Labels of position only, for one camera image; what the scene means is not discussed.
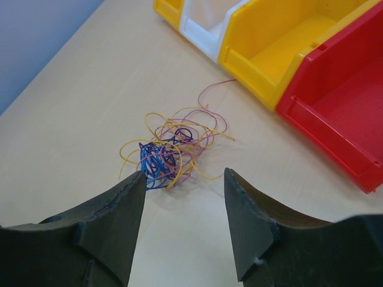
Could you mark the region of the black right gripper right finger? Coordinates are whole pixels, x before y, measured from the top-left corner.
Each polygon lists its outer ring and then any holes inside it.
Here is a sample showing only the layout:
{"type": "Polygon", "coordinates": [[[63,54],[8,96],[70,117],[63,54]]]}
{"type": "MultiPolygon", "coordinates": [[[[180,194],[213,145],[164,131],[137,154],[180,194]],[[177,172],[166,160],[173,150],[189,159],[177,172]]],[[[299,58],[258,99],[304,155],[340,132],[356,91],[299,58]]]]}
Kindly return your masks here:
{"type": "Polygon", "coordinates": [[[224,198],[238,280],[244,286],[381,286],[382,216],[337,222],[300,213],[232,169],[224,198]]]}

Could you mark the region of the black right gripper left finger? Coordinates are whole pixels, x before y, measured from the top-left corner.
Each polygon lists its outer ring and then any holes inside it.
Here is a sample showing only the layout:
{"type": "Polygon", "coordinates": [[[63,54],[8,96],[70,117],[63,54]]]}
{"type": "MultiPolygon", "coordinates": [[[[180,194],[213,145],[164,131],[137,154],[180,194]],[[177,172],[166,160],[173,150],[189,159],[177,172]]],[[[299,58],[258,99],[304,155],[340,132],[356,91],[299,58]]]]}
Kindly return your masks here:
{"type": "Polygon", "coordinates": [[[1,228],[1,285],[127,286],[145,193],[135,172],[37,224],[1,228]]]}

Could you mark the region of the far yellow bin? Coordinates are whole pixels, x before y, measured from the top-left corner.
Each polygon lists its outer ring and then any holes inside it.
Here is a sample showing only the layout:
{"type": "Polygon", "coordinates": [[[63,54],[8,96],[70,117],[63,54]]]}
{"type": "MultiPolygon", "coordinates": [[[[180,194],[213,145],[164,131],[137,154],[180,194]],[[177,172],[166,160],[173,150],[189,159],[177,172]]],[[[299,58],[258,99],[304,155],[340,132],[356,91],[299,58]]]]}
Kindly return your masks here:
{"type": "Polygon", "coordinates": [[[154,11],[162,16],[175,30],[178,30],[183,12],[184,0],[154,0],[154,11]]]}

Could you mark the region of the white bin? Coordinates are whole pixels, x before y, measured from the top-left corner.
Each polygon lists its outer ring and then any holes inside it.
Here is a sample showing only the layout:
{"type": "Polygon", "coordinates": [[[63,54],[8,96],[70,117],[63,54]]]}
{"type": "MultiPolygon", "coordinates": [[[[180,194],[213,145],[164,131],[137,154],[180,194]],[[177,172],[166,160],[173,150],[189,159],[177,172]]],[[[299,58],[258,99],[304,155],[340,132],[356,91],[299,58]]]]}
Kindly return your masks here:
{"type": "Polygon", "coordinates": [[[247,0],[185,0],[179,32],[213,62],[218,62],[232,14],[247,0]]]}

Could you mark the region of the yellow bin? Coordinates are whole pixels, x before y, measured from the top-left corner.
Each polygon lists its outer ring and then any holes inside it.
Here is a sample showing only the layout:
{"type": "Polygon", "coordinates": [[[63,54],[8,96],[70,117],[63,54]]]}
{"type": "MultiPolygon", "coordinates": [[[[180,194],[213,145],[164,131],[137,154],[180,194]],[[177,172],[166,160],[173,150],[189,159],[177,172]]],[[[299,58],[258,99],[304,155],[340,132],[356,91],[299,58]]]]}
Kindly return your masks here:
{"type": "Polygon", "coordinates": [[[302,60],[377,1],[248,1],[230,16],[219,64],[271,111],[302,60]]]}
{"type": "Polygon", "coordinates": [[[184,0],[154,0],[154,11],[162,16],[175,30],[178,30],[183,12],[184,0]]]}

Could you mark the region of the red bin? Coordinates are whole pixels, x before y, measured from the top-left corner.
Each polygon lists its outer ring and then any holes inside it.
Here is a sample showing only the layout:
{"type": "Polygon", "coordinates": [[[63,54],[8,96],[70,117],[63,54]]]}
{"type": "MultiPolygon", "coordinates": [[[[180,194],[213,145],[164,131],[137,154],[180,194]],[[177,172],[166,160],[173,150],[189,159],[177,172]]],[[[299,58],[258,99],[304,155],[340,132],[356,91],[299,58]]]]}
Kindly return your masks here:
{"type": "Polygon", "coordinates": [[[314,48],[276,112],[365,193],[382,185],[382,2],[314,48]]]}

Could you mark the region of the near yellow bin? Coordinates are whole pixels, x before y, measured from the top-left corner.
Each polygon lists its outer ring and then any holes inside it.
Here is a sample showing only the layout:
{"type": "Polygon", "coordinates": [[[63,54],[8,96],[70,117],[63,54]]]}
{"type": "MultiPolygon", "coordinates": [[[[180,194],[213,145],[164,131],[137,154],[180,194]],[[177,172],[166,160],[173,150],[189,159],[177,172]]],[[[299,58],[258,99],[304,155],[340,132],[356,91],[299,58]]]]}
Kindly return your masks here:
{"type": "Polygon", "coordinates": [[[271,111],[302,60],[377,1],[248,1],[230,16],[219,64],[271,111]]]}

